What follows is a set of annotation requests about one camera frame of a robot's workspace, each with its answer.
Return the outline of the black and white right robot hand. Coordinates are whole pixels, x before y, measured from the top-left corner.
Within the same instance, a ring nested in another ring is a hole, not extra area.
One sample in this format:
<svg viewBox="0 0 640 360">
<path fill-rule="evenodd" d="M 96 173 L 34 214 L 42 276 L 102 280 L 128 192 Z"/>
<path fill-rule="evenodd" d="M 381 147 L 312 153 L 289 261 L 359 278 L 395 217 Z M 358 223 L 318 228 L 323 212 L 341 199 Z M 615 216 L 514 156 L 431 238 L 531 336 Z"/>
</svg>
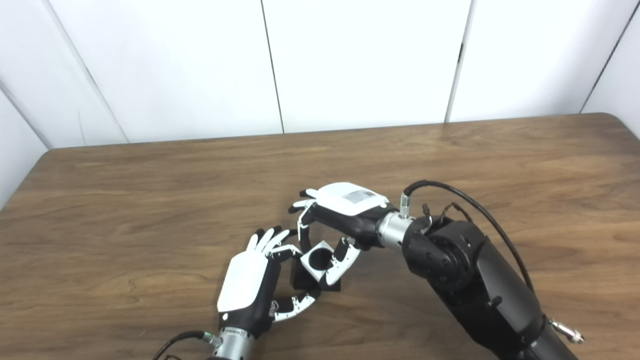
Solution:
<svg viewBox="0 0 640 360">
<path fill-rule="evenodd" d="M 390 200 L 375 191 L 350 182 L 336 182 L 300 192 L 303 198 L 288 212 L 301 212 L 297 219 L 297 239 L 302 250 L 302 266 L 316 280 L 321 290 L 333 290 L 361 251 L 383 248 L 381 226 L 387 217 L 398 212 Z M 341 233 L 335 249 L 328 248 L 330 258 L 323 269 L 311 264 L 313 252 L 325 248 L 311 246 L 311 224 L 320 223 Z"/>
</svg>

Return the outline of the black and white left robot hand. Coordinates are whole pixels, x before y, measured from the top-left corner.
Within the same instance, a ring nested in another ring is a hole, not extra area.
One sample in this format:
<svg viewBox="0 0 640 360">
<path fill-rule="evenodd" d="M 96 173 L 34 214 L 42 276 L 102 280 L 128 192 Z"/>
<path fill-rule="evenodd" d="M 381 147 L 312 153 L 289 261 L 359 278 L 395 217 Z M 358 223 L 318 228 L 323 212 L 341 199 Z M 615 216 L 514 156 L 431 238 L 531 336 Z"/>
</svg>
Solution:
<svg viewBox="0 0 640 360">
<path fill-rule="evenodd" d="M 302 257 L 297 246 L 285 243 L 296 234 L 279 225 L 258 228 L 246 249 L 231 258 L 216 305 L 220 331 L 233 328 L 259 339 L 275 322 L 299 315 L 318 300 L 322 290 L 317 285 L 298 295 L 275 296 L 282 264 Z"/>
</svg>

